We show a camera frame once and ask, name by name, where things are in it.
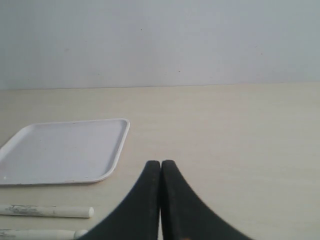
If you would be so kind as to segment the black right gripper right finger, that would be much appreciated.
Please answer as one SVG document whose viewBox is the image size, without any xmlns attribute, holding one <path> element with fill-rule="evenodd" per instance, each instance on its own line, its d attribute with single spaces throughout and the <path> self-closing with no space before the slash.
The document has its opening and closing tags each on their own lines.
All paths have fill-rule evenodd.
<svg viewBox="0 0 320 240">
<path fill-rule="evenodd" d="M 164 240 L 250 239 L 197 196 L 173 160 L 161 164 L 161 225 Z"/>
</svg>

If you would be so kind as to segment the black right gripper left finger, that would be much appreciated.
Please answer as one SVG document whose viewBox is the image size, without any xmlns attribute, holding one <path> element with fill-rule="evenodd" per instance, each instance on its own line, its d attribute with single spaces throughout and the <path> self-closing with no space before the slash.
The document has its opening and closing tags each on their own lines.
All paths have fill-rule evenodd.
<svg viewBox="0 0 320 240">
<path fill-rule="evenodd" d="M 157 240 L 160 173 L 161 166 L 158 161 L 147 161 L 127 196 L 83 238 L 85 240 Z"/>
</svg>

